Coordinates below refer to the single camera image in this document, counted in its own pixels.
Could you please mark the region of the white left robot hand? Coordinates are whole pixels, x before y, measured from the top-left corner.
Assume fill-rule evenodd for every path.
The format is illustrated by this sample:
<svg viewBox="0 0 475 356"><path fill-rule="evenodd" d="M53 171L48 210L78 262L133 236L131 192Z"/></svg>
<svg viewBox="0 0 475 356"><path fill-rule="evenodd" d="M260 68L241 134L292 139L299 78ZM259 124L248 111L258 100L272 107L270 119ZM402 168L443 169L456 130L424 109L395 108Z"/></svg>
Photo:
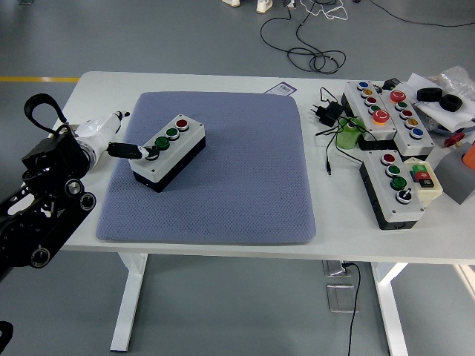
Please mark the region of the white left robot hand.
<svg viewBox="0 0 475 356"><path fill-rule="evenodd" d="M75 130L76 141L88 158L90 169L98 163L104 151L112 157L124 159L154 160L160 155L156 146L112 142L121 127L122 119L129 115L127 111L116 111L107 118L89 120Z"/></svg>

